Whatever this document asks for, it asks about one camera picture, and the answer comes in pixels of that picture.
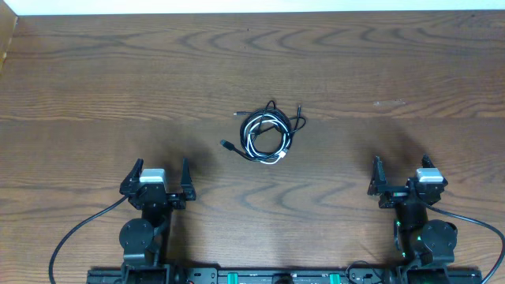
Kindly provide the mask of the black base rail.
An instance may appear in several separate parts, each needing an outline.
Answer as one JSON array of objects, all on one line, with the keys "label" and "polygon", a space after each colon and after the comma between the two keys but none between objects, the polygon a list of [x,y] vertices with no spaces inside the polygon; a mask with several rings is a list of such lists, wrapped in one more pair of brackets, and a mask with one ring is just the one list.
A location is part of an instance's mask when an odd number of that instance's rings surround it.
[{"label": "black base rail", "polygon": [[397,271],[357,266],[333,270],[245,270],[214,267],[96,269],[87,274],[87,284],[165,283],[165,284],[373,284],[373,283],[462,283],[481,282],[475,270],[442,268]]}]

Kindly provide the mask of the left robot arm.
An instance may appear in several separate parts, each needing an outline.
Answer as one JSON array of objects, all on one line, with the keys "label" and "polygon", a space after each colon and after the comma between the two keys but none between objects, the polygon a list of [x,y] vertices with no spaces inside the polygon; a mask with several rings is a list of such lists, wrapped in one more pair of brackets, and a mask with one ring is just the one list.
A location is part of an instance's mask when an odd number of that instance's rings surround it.
[{"label": "left robot arm", "polygon": [[170,235],[171,217],[196,199],[196,190],[186,159],[182,162],[181,191],[170,193],[164,169],[144,169],[138,159],[120,185],[119,192],[141,217],[131,219],[121,229],[122,283],[184,283],[185,271],[175,264],[165,264],[165,241]]}]

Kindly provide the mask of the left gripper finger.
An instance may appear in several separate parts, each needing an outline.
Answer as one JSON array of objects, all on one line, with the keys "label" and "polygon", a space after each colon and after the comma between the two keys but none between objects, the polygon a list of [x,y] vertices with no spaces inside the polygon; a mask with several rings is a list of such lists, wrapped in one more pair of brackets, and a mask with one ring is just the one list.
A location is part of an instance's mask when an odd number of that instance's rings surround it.
[{"label": "left gripper finger", "polygon": [[126,175],[125,179],[120,184],[119,192],[123,196],[131,196],[140,188],[140,175],[143,168],[144,160],[138,159],[131,171]]},{"label": "left gripper finger", "polygon": [[196,190],[193,185],[192,178],[189,172],[189,162],[187,158],[183,159],[181,172],[181,188],[186,200],[196,199]]}]

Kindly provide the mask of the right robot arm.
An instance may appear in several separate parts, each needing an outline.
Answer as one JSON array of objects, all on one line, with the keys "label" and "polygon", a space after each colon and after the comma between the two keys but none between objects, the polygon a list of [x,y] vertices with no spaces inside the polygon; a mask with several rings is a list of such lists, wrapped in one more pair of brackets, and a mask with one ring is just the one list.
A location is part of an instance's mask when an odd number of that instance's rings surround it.
[{"label": "right robot arm", "polygon": [[427,208],[441,199],[447,180],[427,155],[404,185],[389,185],[383,162],[373,160],[370,196],[379,207],[395,210],[395,246],[403,263],[384,273],[386,283],[449,283],[447,265],[455,261],[458,230],[450,222],[428,218]]}]

